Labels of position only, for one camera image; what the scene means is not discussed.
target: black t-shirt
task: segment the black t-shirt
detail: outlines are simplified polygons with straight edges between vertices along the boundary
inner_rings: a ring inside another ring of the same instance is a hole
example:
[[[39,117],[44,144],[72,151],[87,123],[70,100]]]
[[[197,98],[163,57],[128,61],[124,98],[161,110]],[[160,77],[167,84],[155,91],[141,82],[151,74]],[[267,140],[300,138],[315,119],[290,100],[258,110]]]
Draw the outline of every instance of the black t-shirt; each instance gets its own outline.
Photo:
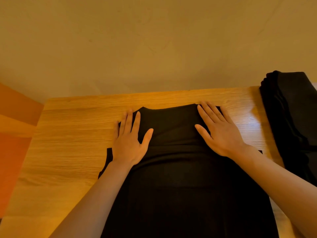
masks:
[[[123,183],[101,237],[278,237],[267,194],[196,131],[195,124],[207,129],[196,104],[139,111],[139,142],[149,128],[153,136]],[[109,148],[99,176],[112,158]]]

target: right hand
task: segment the right hand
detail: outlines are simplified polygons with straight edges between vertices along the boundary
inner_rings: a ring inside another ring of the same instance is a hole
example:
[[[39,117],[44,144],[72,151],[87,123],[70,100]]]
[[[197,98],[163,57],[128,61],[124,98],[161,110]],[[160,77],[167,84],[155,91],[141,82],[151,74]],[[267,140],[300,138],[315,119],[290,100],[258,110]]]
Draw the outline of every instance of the right hand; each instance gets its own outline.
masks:
[[[210,102],[201,102],[201,105],[202,107],[197,106],[198,112],[207,125],[210,135],[199,124],[196,124],[195,128],[213,151],[233,160],[249,145],[243,141],[239,129],[230,118],[226,108],[220,107],[224,114],[222,115]]]

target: left hand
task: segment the left hand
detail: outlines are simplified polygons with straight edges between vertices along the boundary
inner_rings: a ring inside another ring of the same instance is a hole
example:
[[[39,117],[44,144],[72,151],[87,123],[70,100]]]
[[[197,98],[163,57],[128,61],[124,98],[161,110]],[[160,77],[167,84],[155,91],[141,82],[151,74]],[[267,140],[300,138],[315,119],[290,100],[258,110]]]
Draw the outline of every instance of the left hand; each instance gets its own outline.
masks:
[[[124,112],[120,128],[118,122],[114,124],[112,146],[113,161],[129,165],[130,167],[139,163],[144,157],[153,134],[153,129],[150,128],[146,132],[142,144],[140,144],[138,142],[138,132],[141,114],[140,112],[137,112],[133,127],[132,116],[133,112],[132,109],[130,109],[128,113]]]

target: stack of folded clothes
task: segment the stack of folded clothes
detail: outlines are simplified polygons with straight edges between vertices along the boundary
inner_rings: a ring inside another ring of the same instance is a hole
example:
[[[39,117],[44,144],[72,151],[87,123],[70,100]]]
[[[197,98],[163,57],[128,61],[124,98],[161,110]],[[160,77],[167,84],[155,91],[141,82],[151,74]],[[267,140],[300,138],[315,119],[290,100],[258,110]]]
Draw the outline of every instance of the stack of folded clothes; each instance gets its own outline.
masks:
[[[304,72],[268,73],[260,93],[290,172],[317,186],[317,91]]]

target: tabletop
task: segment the tabletop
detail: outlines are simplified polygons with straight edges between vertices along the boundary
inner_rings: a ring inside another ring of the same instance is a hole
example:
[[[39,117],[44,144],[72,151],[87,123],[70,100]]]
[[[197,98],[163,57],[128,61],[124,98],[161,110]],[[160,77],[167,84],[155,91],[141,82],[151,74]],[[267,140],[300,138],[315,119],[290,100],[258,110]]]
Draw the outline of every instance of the tabletop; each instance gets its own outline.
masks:
[[[225,105],[244,141],[283,166],[259,87],[49,99],[35,130],[0,237],[47,238],[97,181],[112,128],[128,108],[170,108],[201,100]],[[271,201],[280,238],[302,237]]]

